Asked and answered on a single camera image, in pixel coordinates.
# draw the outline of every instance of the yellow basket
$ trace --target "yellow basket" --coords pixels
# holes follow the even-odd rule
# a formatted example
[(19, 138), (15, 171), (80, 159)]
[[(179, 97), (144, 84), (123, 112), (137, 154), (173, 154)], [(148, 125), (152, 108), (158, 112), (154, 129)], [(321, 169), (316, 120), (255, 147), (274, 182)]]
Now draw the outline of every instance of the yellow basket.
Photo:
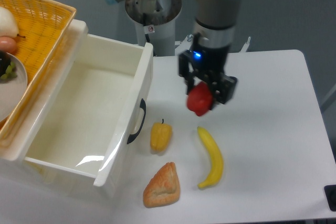
[(26, 37), (16, 38), (18, 49), (15, 56), (25, 66), (28, 87), (2, 128), (0, 122), (0, 145), (8, 146), (9, 143), (4, 144), (1, 140), (37, 89), (76, 9), (52, 0), (0, 0), (0, 6), (13, 13), (19, 34)]

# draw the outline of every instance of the label sticker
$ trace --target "label sticker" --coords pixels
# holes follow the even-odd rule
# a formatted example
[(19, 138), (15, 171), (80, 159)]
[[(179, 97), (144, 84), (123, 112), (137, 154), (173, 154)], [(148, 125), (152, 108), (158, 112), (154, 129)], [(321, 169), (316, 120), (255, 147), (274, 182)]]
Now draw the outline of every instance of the label sticker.
[(144, 26), (143, 30), (144, 30), (145, 34), (152, 34), (152, 33), (155, 32), (154, 25)]

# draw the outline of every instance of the blue indicator light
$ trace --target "blue indicator light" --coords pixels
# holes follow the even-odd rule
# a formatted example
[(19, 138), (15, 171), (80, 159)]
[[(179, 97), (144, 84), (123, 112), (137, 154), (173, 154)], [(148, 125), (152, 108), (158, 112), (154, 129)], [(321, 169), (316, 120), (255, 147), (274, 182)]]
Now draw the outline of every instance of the blue indicator light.
[(199, 52), (194, 52), (194, 58), (195, 58), (196, 60), (201, 59), (201, 57), (202, 57), (202, 55), (201, 55)]

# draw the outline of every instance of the bread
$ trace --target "bread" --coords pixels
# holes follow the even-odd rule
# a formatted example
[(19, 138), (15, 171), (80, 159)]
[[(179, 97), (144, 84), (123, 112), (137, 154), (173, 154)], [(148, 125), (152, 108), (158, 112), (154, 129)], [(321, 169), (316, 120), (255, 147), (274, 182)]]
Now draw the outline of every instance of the bread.
[(148, 208), (169, 205), (178, 201), (180, 193), (175, 163), (166, 163), (143, 191), (143, 203)]

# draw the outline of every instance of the pear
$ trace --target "pear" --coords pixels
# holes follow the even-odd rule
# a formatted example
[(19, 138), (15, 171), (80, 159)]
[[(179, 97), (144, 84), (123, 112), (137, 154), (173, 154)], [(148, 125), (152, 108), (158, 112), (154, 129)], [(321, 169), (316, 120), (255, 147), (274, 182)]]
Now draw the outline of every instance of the pear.
[(14, 15), (0, 6), (0, 37), (15, 38), (19, 33)]

